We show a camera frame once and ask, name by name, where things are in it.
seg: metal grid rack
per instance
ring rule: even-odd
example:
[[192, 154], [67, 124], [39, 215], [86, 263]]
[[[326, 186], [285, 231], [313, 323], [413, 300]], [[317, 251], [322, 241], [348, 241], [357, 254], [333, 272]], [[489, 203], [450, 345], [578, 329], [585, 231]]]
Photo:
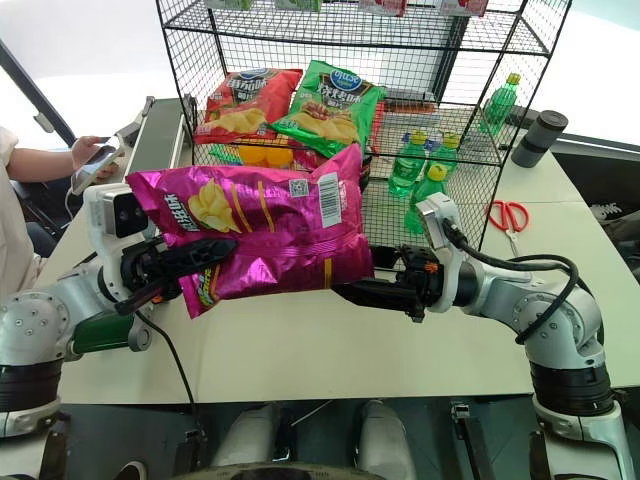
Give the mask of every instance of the metal grid rack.
[[[202, 119], [206, 99], [229, 72], [263, 67], [305, 69], [312, 59], [348, 68], [380, 86], [433, 94], [438, 115], [428, 132], [462, 136], [449, 194], [462, 227], [482, 244], [485, 207], [497, 184], [547, 64], [571, 0], [490, 0], [479, 17], [445, 17], [439, 0], [409, 0], [403, 17], [361, 11], [355, 0], [324, 0], [320, 13], [277, 10], [255, 0], [249, 11], [210, 10], [202, 0], [156, 0], [176, 87], [189, 128]], [[483, 106], [509, 73], [521, 76], [517, 105], [496, 135], [480, 135]], [[424, 244], [403, 226], [408, 199], [387, 192], [394, 156], [413, 121], [385, 121], [363, 193], [365, 231], [372, 244]], [[227, 145], [228, 150], [242, 144]], [[218, 163], [211, 146], [194, 148], [194, 164]]]

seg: person's hand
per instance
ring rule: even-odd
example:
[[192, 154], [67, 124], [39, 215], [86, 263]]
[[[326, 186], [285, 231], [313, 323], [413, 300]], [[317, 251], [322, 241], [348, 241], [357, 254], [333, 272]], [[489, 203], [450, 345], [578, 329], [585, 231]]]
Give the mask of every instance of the person's hand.
[[[75, 141], [71, 147], [71, 161], [73, 162], [74, 170], [81, 168], [100, 150], [100, 145], [97, 145], [97, 143], [101, 141], [104, 141], [102, 137], [95, 136], [80, 137]], [[112, 163], [98, 172], [98, 180], [105, 180], [117, 171], [118, 164]]]

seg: scissors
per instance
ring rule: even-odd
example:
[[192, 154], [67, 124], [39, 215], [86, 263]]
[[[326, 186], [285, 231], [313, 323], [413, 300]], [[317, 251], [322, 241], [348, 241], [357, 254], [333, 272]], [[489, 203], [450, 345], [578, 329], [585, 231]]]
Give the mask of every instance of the scissors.
[[[496, 219], [493, 215], [498, 207], [500, 217]], [[516, 215], [516, 210], [520, 211], [520, 215]], [[511, 251], [516, 257], [520, 256], [518, 251], [518, 233], [523, 231], [529, 225], [529, 212], [527, 209], [517, 202], [507, 202], [505, 200], [494, 200], [487, 208], [489, 221], [497, 228], [502, 230], [509, 238], [511, 243]], [[524, 221], [520, 223], [518, 217], [523, 217]]]

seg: smartphone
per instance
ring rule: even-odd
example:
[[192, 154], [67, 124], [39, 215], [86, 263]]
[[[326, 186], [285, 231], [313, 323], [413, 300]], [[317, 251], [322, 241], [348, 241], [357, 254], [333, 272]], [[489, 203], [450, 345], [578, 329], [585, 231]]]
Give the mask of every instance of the smartphone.
[[122, 152], [117, 136], [106, 138], [100, 150], [71, 176], [71, 193], [80, 195], [85, 188], [95, 182], [98, 172], [108, 167]]

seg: green soda bottle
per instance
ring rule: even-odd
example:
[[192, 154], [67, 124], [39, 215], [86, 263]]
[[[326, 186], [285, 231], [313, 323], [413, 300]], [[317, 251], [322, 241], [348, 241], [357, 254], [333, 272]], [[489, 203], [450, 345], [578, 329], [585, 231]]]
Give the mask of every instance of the green soda bottle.
[[496, 135], [502, 129], [505, 120], [516, 103], [516, 88], [520, 83], [520, 75], [510, 73], [505, 83], [493, 92], [484, 107], [484, 117], [480, 120], [479, 130], [483, 133]]
[[458, 145], [460, 145], [460, 135], [445, 133], [442, 138], [442, 146], [430, 155], [424, 178], [411, 192], [409, 210], [404, 217], [404, 226], [411, 233], [424, 232], [416, 203], [423, 201], [433, 193], [447, 194], [447, 180], [458, 166], [458, 152], [456, 150]]
[[406, 197], [411, 192], [422, 166], [426, 160], [424, 142], [427, 134], [415, 130], [409, 138], [409, 143], [403, 147], [393, 162], [393, 171], [389, 177], [389, 193], [397, 197]]

